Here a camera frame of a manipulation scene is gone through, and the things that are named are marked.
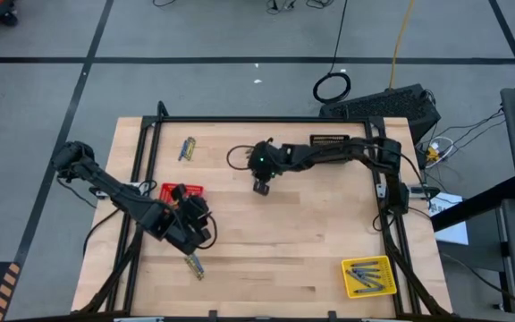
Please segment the white paper sheet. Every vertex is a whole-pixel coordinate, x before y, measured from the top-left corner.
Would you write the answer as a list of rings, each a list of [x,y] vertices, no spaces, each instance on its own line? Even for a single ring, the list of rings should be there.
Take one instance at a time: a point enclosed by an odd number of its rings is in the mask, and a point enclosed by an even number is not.
[[[462,201],[463,198],[459,195],[439,192],[428,202],[429,216],[433,218],[445,209],[451,208]],[[467,225],[465,222],[458,223],[436,232],[435,238],[438,242],[449,242],[464,246],[469,245]]]

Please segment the black keyboard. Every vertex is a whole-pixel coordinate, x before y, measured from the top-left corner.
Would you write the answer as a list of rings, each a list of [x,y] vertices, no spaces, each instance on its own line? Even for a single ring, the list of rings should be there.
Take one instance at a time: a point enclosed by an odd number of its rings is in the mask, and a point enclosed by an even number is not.
[[[322,106],[319,115],[325,118],[406,118],[414,143],[440,120],[434,94],[419,83],[376,94]]]

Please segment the yellow plastic basket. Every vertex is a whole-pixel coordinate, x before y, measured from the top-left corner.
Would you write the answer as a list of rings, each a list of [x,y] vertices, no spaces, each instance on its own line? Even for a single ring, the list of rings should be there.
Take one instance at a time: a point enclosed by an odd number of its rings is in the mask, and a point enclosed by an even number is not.
[[[380,272],[369,273],[369,274],[358,274],[365,275],[371,279],[376,280],[380,284],[385,286],[382,292],[372,292],[372,293],[354,293],[355,290],[367,288],[364,285],[360,284],[358,281],[353,279],[351,276],[346,274],[346,270],[352,270],[355,267],[352,267],[351,264],[357,262],[368,262],[368,261],[378,261],[378,265],[371,266],[372,268],[380,269]],[[368,297],[376,297],[376,296],[385,296],[385,295],[394,295],[397,293],[397,286],[394,279],[392,267],[390,260],[386,256],[375,256],[368,258],[351,258],[344,259],[341,263],[343,282],[345,285],[345,290],[347,296],[350,299],[361,299]]]

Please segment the black plastic basket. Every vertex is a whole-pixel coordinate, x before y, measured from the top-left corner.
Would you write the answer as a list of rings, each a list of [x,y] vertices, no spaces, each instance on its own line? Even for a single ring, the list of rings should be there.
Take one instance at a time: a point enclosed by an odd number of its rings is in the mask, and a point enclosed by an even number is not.
[[[342,143],[346,140],[349,140],[350,136],[345,134],[311,134],[309,136],[309,145],[311,147],[315,146],[324,146],[324,145],[330,145],[334,143]]]

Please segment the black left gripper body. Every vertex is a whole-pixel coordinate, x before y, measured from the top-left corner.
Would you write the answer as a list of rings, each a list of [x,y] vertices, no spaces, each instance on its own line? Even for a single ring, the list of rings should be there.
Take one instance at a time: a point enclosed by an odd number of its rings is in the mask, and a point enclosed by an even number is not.
[[[213,234],[208,225],[213,222],[212,211],[202,196],[184,197],[185,184],[179,183],[172,191],[176,205],[167,204],[168,219],[173,222],[164,233],[164,238],[185,255],[196,250],[207,250],[213,247]]]

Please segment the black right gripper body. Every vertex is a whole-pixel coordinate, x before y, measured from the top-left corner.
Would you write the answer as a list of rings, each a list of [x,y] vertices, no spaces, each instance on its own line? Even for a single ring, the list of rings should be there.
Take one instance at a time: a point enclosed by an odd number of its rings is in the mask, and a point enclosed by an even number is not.
[[[268,183],[277,175],[283,174],[291,165],[291,148],[283,144],[277,148],[272,144],[273,139],[257,143],[251,150],[248,168],[255,181],[253,191],[267,196],[270,190]]]

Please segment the black diagonal beam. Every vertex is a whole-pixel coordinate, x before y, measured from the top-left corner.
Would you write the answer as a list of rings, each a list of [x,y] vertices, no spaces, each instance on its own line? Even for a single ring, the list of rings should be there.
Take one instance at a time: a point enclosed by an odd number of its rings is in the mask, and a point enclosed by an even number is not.
[[[515,177],[498,183],[494,187],[434,215],[431,218],[433,230],[439,232],[474,216],[482,215],[499,207],[505,199],[515,199]]]

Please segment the red plastic basket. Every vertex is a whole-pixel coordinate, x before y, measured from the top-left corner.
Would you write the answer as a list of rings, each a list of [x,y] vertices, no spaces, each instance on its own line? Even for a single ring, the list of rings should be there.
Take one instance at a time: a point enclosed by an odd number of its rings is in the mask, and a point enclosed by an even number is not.
[[[165,182],[162,184],[162,188],[159,194],[159,198],[167,204],[176,205],[177,201],[172,196],[172,191],[178,186],[177,183],[169,183]],[[204,192],[204,187],[200,185],[193,184],[185,184],[185,192],[183,194],[184,197],[188,197],[190,195],[202,196]]]

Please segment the black aluminium table frame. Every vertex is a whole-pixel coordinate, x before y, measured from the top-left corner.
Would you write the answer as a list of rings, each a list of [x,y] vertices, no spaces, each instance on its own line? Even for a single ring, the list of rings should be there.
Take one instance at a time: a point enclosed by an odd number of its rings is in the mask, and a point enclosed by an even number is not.
[[[145,236],[137,263],[122,276],[108,309],[164,318],[391,318],[421,312],[402,275],[397,293],[350,299],[341,263],[385,252],[376,230],[375,176],[358,162],[318,165],[271,181],[256,194],[244,147],[261,140],[305,143],[311,134],[367,135],[366,123],[312,117],[170,116],[159,131],[140,117],[121,117],[97,162],[123,182],[151,175],[204,187],[215,219],[215,245],[200,250],[199,281],[173,246]],[[182,143],[196,140],[191,161]]]

